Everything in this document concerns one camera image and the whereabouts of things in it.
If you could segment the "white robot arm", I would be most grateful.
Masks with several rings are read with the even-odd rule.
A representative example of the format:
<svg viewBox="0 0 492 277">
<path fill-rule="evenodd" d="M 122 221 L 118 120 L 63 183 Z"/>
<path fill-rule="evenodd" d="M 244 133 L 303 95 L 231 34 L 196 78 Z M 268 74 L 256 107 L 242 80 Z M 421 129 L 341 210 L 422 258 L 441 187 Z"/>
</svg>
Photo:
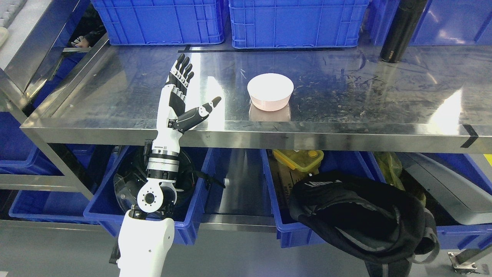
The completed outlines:
<svg viewBox="0 0 492 277">
<path fill-rule="evenodd" d="M 180 147 L 153 143 L 146 151 L 146 183 L 128 210 L 117 238 L 120 277 L 160 277 L 175 237 L 172 219 Z"/>
</svg>

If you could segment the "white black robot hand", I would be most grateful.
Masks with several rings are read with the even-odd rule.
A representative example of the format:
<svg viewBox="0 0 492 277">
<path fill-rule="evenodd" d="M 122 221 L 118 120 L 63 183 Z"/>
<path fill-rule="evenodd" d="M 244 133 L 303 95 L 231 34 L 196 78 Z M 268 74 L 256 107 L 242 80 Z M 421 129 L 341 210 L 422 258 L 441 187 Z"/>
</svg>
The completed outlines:
<svg viewBox="0 0 492 277">
<path fill-rule="evenodd" d="M 179 153 L 183 133 L 207 119 L 220 103 L 221 97 L 217 96 L 201 106 L 186 110 L 188 88 L 193 76 L 190 58 L 181 53 L 161 90 L 156 118 L 158 135 L 152 142 L 152 153 Z"/>
</svg>

